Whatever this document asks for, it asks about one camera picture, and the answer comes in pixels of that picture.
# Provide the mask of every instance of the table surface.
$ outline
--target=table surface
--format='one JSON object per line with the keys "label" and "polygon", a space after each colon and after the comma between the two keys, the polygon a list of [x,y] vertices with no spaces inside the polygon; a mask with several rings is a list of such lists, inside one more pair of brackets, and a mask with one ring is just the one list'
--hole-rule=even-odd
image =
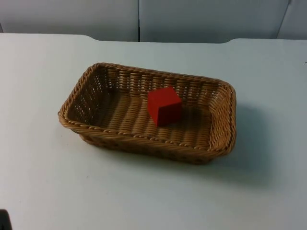
{"label": "table surface", "polygon": [[[235,150],[195,166],[86,144],[57,112],[96,62],[229,82]],[[14,230],[306,229],[306,62],[307,41],[0,34],[0,208]]]}

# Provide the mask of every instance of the red cube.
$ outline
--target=red cube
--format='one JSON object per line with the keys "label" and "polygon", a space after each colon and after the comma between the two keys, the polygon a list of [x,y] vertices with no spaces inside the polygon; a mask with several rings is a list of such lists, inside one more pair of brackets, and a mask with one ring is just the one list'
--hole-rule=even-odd
{"label": "red cube", "polygon": [[172,87],[148,92],[147,110],[157,126],[181,119],[182,101]]}

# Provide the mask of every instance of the basket rim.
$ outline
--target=basket rim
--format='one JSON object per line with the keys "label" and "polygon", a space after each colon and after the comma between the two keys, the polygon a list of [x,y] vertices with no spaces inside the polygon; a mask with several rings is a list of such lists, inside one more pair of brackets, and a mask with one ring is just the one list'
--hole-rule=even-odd
{"label": "basket rim", "polygon": [[[131,72],[133,71],[133,72],[138,72],[138,73],[146,74],[146,75],[161,74],[161,77],[172,77],[172,78],[175,78],[176,80],[184,79],[185,81],[189,80],[189,81],[200,81],[200,82],[215,81],[215,83],[218,83],[221,86],[229,88],[231,90],[230,113],[229,113],[230,115],[229,125],[230,125],[230,132],[231,132],[230,139],[227,141],[226,145],[223,146],[222,148],[219,148],[219,149],[214,149],[211,147],[205,148],[205,147],[190,146],[182,142],[175,142],[175,141],[160,139],[157,137],[149,137],[149,136],[144,136],[140,134],[120,132],[118,130],[106,129],[106,128],[102,128],[99,126],[88,125],[86,123],[82,123],[82,122],[78,122],[78,121],[69,119],[68,111],[70,107],[72,106],[74,99],[80,95],[83,85],[87,82],[87,80],[90,78],[92,73],[100,67],[114,68],[114,69],[121,68],[121,70],[131,71]],[[119,64],[101,62],[101,63],[93,64],[92,66],[87,68],[87,70],[83,73],[83,75],[78,80],[75,87],[73,88],[72,92],[70,93],[69,97],[67,98],[65,103],[62,105],[60,111],[58,112],[58,117],[59,117],[59,121],[64,127],[69,128],[76,133],[79,133],[80,131],[82,131],[82,134],[91,136],[91,137],[107,136],[108,138],[114,138],[117,140],[120,139],[121,141],[125,141],[125,139],[129,137],[139,138],[139,139],[141,138],[144,141],[147,140],[150,143],[152,142],[167,143],[167,144],[171,144],[174,146],[192,148],[194,150],[205,150],[207,152],[210,152],[216,155],[217,153],[221,151],[232,150],[235,145],[235,141],[236,141],[236,91],[232,87],[232,85],[220,79],[213,79],[213,78],[208,78],[204,76],[193,76],[193,75],[187,75],[187,74],[158,71],[158,70],[153,70],[153,69],[143,69],[143,68],[138,68],[138,67],[130,67],[130,66],[124,66],[124,65],[119,65]]]}

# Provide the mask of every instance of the black object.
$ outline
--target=black object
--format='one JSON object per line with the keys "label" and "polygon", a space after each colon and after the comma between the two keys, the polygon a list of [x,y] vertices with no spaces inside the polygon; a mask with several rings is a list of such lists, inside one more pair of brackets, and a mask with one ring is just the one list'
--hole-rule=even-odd
{"label": "black object", "polygon": [[9,213],[4,209],[0,209],[0,230],[12,230]]}

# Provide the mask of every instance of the rectangular basket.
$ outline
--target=rectangular basket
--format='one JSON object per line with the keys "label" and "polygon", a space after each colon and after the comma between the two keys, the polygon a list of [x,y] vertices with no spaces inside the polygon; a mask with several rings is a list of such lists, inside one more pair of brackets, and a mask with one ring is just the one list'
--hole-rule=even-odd
{"label": "rectangular basket", "polygon": [[[156,127],[148,91],[173,87],[180,122]],[[58,113],[66,128],[100,147],[202,164],[228,154],[236,141],[236,93],[221,80],[97,63],[79,79]]]}

